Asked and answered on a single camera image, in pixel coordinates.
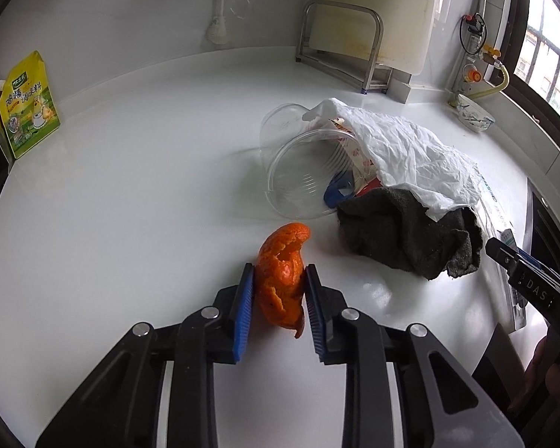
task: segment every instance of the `yellow hose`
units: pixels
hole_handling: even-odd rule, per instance
[[[489,96],[490,94],[495,94],[496,92],[503,91],[503,89],[506,89],[506,87],[508,87],[508,83],[510,82],[510,76],[508,75],[508,70],[506,70],[506,67],[502,65],[500,69],[502,70],[502,74],[504,74],[504,80],[502,81],[502,84],[499,84],[491,89],[485,89],[485,91],[479,91],[473,94],[467,94],[466,95],[467,98],[476,100],[479,98],[484,98],[485,96]]]

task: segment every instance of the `plastic bag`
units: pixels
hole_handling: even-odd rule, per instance
[[[0,117],[15,158],[60,126],[46,68],[37,50],[8,74],[0,96]]]
[[[426,215],[438,221],[447,212],[476,206],[481,196],[477,164],[466,154],[446,146],[430,130],[399,116],[383,115],[347,106],[336,98],[322,101],[303,115],[333,126],[343,118],[361,149],[377,167],[386,187],[410,190],[427,207]]]

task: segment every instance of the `dish rack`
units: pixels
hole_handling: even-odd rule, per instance
[[[306,35],[306,33],[309,26],[309,13],[314,5],[347,8],[356,12],[368,13],[373,18],[376,25],[376,32],[373,37],[373,44],[368,61],[332,52],[315,50],[309,47],[309,36]],[[339,1],[311,0],[303,9],[301,34],[299,36],[299,44],[297,45],[295,58],[297,62],[303,62],[303,64],[310,65],[311,67],[360,88],[361,94],[367,94],[367,91],[374,89],[380,89],[382,92],[385,92],[392,77],[392,68],[387,65],[377,64],[377,56],[380,52],[383,33],[384,24],[382,18],[371,8],[350,3],[341,3]]]

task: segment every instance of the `window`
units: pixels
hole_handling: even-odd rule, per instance
[[[560,115],[560,10],[552,0],[529,0],[529,18],[515,75]]]
[[[508,20],[502,61],[514,72],[504,92],[560,146],[560,9],[553,0],[513,0]]]

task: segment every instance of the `yellow packet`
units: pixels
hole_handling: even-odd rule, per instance
[[[0,96],[0,116],[15,158],[60,126],[46,67],[37,50],[8,74]]]

